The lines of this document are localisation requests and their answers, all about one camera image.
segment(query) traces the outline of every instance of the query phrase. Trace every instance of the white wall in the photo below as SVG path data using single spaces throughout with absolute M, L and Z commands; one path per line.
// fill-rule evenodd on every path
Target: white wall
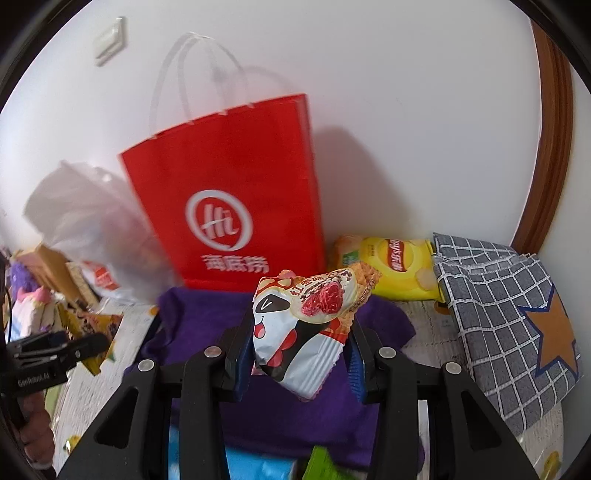
M 540 258 L 573 324 L 583 377 L 564 399 L 564 463 L 569 465 L 591 432 L 591 94 L 573 71 L 574 138 L 566 183 Z
M 91 2 L 36 58 L 0 115 L 0 229 L 9 245 L 39 240 L 22 209 L 61 159 L 122 171 L 117 155 L 148 136 L 160 63 L 188 30 L 236 54 L 255 98 L 310 95 L 327 241 L 344 232 L 421 237 L 435 230 L 509 242 L 540 123 L 529 20 L 508 0 L 335 6 Z M 95 67 L 92 41 L 120 15 L 129 46 Z M 195 51 L 187 62 L 196 116 L 219 107 L 204 59 Z M 184 119 L 175 82 L 173 72 L 160 128 Z M 236 94 L 234 103 L 242 101 Z

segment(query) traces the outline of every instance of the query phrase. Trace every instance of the wall switch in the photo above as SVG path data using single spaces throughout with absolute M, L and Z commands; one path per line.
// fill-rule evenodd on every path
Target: wall switch
M 95 40 L 95 65 L 100 67 L 125 47 L 125 18 L 119 17 Z

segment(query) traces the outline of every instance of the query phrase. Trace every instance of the orange star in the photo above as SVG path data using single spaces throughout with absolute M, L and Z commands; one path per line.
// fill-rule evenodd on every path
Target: orange star
M 573 373 L 574 377 L 578 378 L 579 367 L 574 352 L 576 340 L 573 327 L 556 288 L 552 285 L 548 296 L 548 305 L 545 308 L 519 307 L 519 309 L 540 334 L 536 376 L 560 360 Z

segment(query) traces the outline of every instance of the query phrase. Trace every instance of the metal bolt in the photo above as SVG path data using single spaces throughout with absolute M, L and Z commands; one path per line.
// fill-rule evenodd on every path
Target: metal bolt
M 146 360 L 142 360 L 138 365 L 138 370 L 140 372 L 149 372 L 154 368 L 154 361 L 147 358 Z
M 217 345 L 208 346 L 205 349 L 205 356 L 207 358 L 216 358 L 222 354 L 222 349 Z
M 455 362 L 449 362 L 446 364 L 445 370 L 447 370 L 452 375 L 459 375 L 462 373 L 462 367 L 460 367 L 460 365 Z
M 383 346 L 378 350 L 378 353 L 382 358 L 394 358 L 396 356 L 396 350 L 391 346 Z

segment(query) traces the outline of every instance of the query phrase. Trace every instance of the bag handle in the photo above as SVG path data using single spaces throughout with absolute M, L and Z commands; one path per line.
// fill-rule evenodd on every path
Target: bag handle
M 213 43 L 222 52 L 224 52 L 226 54 L 226 56 L 228 56 L 228 58 L 230 58 L 230 60 L 236 66 L 236 69 L 240 73 L 240 77 L 242 78 L 242 83 L 244 85 L 244 89 L 246 92 L 246 104 L 251 108 L 254 107 L 254 105 L 251 102 L 250 88 L 248 85 L 248 79 L 246 78 L 246 72 L 244 71 L 244 68 L 242 67 L 240 62 L 238 62 L 238 59 L 234 56 L 234 54 L 230 50 L 228 50 L 226 47 L 224 47 L 220 42 L 218 42 L 217 40 L 215 40 L 212 37 L 208 37 L 206 35 L 199 35 L 195 32 L 187 32 L 187 33 L 181 35 L 177 39 L 177 41 L 174 42 L 173 46 L 170 48 L 170 50 L 168 51 L 168 53 L 164 57 L 162 65 L 160 66 L 160 71 L 158 72 L 158 78 L 156 79 L 156 86 L 154 87 L 154 93 L 152 94 L 152 101 L 150 102 L 150 116 L 148 118 L 148 130 L 149 130 L 149 136 L 151 138 L 156 138 L 156 136 L 157 136 L 156 116 L 157 116 L 157 112 L 158 112 L 158 105 L 160 104 L 160 97 L 162 96 L 162 89 L 164 87 L 164 80 L 166 79 L 166 75 L 168 73 L 171 63 L 173 62 L 173 60 L 177 56 L 177 54 L 178 54 L 178 60 L 177 60 L 178 94 L 181 97 L 181 103 L 183 105 L 183 110 L 184 110 L 185 116 L 187 118 L 187 123 L 193 124 L 193 116 L 191 115 L 191 110 L 189 107 L 189 96 L 187 95 L 187 83 L 184 78 L 184 64 L 185 64 L 187 54 L 189 53 L 189 50 L 191 50 L 191 48 L 193 48 L 199 41 Z M 213 50 L 210 48 L 209 45 L 207 46 L 207 56 L 209 58 L 209 66 L 215 76 L 217 73 L 220 72 L 220 70 L 217 68 L 217 65 L 215 62 L 215 57 L 213 55 Z M 215 82 L 215 83 L 216 83 L 216 89 L 217 89 L 218 95 L 220 97 L 220 102 L 222 104 L 222 108 L 219 111 L 219 113 L 221 115 L 227 115 L 228 111 L 224 108 L 224 105 L 223 105 L 223 93 L 220 89 L 220 86 L 218 85 L 218 82 Z

